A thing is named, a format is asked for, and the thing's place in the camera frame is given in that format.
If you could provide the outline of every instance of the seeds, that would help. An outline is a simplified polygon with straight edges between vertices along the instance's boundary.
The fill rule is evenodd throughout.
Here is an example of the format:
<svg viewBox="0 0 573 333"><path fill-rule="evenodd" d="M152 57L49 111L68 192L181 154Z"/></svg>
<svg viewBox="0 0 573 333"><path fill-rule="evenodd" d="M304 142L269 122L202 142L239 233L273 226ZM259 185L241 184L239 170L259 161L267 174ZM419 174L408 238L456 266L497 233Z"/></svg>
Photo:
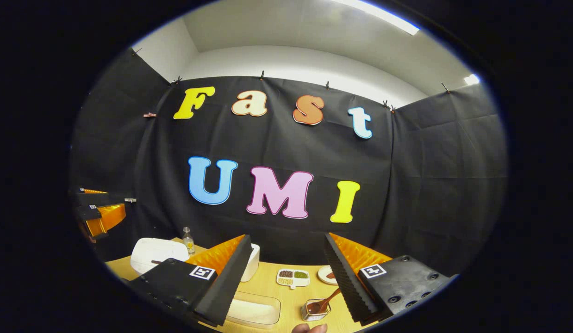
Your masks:
<svg viewBox="0 0 573 333"><path fill-rule="evenodd" d="M291 284L293 284L293 279L292 278L278 278L278 283L287 284L290 286Z"/></svg>
<svg viewBox="0 0 573 333"><path fill-rule="evenodd" d="M295 278L308 278L308 276L307 276L307 274L305 274L303 272L296 271L295 272Z"/></svg>
<svg viewBox="0 0 573 333"><path fill-rule="evenodd" d="M292 278L293 272L292 271L281 271L280 274L278 274L278 276L281 276L283 278Z"/></svg>

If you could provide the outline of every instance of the wooden table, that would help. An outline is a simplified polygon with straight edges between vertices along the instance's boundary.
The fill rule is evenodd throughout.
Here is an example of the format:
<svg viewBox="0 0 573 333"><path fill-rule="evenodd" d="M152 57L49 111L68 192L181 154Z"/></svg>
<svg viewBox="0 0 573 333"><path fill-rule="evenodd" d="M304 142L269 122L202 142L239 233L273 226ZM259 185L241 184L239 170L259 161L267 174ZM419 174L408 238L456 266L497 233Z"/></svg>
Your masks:
<svg viewBox="0 0 573 333"><path fill-rule="evenodd" d="M206 250L195 246L196 253ZM130 266L130 256L106 262L107 266L120 278L134 280L139 276ZM280 319L271 330L272 332L290 333L298 324L305 323L301 319L301 306L308 299L326 298L338 288L322 282L318 278L318 270L322 265L283 265L260 262L254 276L248 282L241 282L237 287L238 291L262 296L274 297L280 301ZM281 286L276 283L278 270L287 268L295 270L306 270L310 274L311 284L306 287L297 287L294 290L288 286ZM307 322L309 327L327 324L329 333L349 333L359 331L362 327L358 322L352 321L342 294L337 295L330 301L331 312L322 320ZM200 322L200 324L215 329L220 332L244 332L262 333L270 330L244 326L234 322L225 321L223 326L211 327Z"/></svg>

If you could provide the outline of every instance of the white wall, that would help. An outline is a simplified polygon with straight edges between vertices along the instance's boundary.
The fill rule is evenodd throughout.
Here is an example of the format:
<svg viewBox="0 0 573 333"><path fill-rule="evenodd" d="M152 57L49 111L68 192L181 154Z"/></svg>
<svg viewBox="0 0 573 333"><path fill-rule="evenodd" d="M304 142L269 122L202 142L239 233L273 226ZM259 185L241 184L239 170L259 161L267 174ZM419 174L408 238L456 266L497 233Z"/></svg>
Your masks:
<svg viewBox="0 0 573 333"><path fill-rule="evenodd" d="M137 55L169 82L181 76L198 55L183 19L171 21L132 46L134 51L140 48Z"/></svg>
<svg viewBox="0 0 573 333"><path fill-rule="evenodd" d="M243 46L192 57L181 77L259 76L299 80L401 107L427 97L392 74L347 57L288 46Z"/></svg>

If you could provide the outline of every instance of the fluorescent light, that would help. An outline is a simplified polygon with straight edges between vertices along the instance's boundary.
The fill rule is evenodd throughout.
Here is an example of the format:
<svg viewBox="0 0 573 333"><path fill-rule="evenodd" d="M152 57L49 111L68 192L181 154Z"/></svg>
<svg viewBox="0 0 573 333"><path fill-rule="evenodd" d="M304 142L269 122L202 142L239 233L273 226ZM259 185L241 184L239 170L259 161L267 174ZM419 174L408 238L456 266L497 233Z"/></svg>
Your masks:
<svg viewBox="0 0 573 333"><path fill-rule="evenodd" d="M332 1L338 2L343 5L351 6L356 9L360 9L363 12L369 13L386 22L391 23L392 25L395 25L396 27L404 30L405 32L411 34L412 36L414 36L416 32L420 30L417 27L411 25L410 23L404 21L403 19L400 19L396 15L393 15L392 13L386 12L381 8L375 7L373 5L367 4L359 0L332 0Z"/></svg>
<svg viewBox="0 0 573 333"><path fill-rule="evenodd" d="M480 79L475 76L474 74L468 76L467 78L464 78L464 81L468 84L468 85L472 85L472 84L477 84L480 82Z"/></svg>

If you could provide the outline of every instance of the yellow letter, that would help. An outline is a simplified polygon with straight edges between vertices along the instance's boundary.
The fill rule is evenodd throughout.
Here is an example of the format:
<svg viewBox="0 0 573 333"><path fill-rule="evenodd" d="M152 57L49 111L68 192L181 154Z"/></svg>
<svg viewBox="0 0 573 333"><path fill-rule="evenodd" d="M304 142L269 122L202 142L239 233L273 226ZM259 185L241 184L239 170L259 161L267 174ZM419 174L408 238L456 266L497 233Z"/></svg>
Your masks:
<svg viewBox="0 0 573 333"><path fill-rule="evenodd" d="M174 114L174 119L189 119L192 118L194 112L192 112L192 105L194 110L198 110L202 103L204 103L204 96L201 93L206 94L206 96L211 97L214 95L214 87L206 86L204 88L190 88L186 90L186 97L181 102L179 110Z"/></svg>
<svg viewBox="0 0 573 333"><path fill-rule="evenodd" d="M248 90L237 95L240 101L233 103L231 111L238 116L251 114L254 117L262 116L266 113L266 94L259 90Z"/></svg>
<svg viewBox="0 0 573 333"><path fill-rule="evenodd" d="M352 202L355 199L355 193L361 189L361 186L354 181L339 181L338 188L340 188L340 198L338 199L338 206L336 212L330 217L330 221L334 223L348 223L352 221Z"/></svg>

